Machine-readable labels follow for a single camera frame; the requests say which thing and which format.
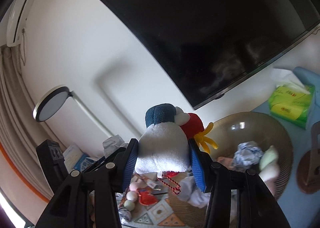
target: white cloth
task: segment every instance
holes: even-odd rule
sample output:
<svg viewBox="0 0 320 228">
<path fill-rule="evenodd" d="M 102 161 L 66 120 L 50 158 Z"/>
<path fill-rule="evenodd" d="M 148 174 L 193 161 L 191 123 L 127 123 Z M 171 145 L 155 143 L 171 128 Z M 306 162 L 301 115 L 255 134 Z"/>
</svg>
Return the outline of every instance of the white cloth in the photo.
<svg viewBox="0 0 320 228">
<path fill-rule="evenodd" d="M 186 201 L 190 205 L 204 208 L 208 205 L 211 193 L 202 193 L 196 186 L 194 176 L 187 176 L 179 182 L 181 192 L 177 195 L 179 200 Z"/>
<path fill-rule="evenodd" d="M 159 171 L 185 172 L 189 167 L 189 146 L 176 123 L 150 125 L 139 141 L 135 171 L 138 174 Z"/>
</svg>

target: round basket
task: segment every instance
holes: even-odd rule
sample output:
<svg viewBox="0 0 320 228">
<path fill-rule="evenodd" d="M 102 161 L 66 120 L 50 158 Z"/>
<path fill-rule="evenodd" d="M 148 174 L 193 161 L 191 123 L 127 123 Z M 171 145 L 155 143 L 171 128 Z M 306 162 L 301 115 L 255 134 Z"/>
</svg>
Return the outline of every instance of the round basket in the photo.
<svg viewBox="0 0 320 228">
<path fill-rule="evenodd" d="M 187 176 L 186 172 L 179 173 L 177 176 L 172 179 L 176 182 L 184 179 Z M 192 228 L 202 228 L 204 227 L 205 215 L 207 208 L 197 208 L 190 205 L 187 202 L 180 201 L 178 197 L 172 192 L 171 189 L 168 189 L 169 204 L 176 214 L 176 216 L 184 222 L 185 225 Z"/>
<path fill-rule="evenodd" d="M 273 145 L 279 153 L 280 175 L 275 181 L 275 198 L 278 200 L 290 178 L 293 151 L 286 130 L 276 119 L 255 112 L 229 115 L 216 121 L 207 136 L 219 145 L 217 150 L 210 147 L 213 160 L 220 156 L 233 158 L 242 142 L 255 141 L 263 151 Z"/>
</svg>

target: white wall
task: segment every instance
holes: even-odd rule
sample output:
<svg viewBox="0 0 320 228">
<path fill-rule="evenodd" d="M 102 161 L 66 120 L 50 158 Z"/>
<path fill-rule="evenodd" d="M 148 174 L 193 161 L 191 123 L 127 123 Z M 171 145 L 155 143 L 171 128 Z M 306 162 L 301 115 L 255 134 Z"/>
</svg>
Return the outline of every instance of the white wall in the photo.
<svg viewBox="0 0 320 228">
<path fill-rule="evenodd" d="M 320 73 L 319 41 L 320 34 L 311 35 L 273 66 L 304 66 Z M 145 112 L 153 105 L 167 102 L 193 111 L 155 59 L 99 0 L 35 0 L 27 19 L 26 50 L 23 78 L 35 102 L 65 84 L 126 141 L 139 135 L 123 123 L 110 101 L 141 133 Z M 254 109 L 273 91 L 271 68 L 196 113 L 206 125 Z M 106 136 L 71 99 L 47 123 L 66 145 L 75 142 L 91 155 L 102 155 Z"/>
</svg>

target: green tissue box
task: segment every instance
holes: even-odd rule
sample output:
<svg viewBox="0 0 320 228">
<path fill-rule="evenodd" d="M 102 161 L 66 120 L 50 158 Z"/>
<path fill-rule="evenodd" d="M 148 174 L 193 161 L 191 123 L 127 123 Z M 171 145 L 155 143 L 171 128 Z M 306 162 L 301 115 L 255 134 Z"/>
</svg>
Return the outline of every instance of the green tissue box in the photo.
<svg viewBox="0 0 320 228">
<path fill-rule="evenodd" d="M 306 128 L 310 111 L 313 108 L 314 86 L 305 86 L 310 95 L 297 93 L 279 86 L 268 99 L 271 114 L 283 118 L 295 125 Z"/>
</svg>

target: television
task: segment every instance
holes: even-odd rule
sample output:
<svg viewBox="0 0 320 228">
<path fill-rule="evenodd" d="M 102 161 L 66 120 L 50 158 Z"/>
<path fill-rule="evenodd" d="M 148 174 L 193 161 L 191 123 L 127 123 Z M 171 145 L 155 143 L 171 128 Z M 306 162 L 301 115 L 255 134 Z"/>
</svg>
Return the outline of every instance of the television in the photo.
<svg viewBox="0 0 320 228">
<path fill-rule="evenodd" d="M 194 109 L 289 51 L 320 23 L 320 0 L 101 0 Z"/>
</svg>

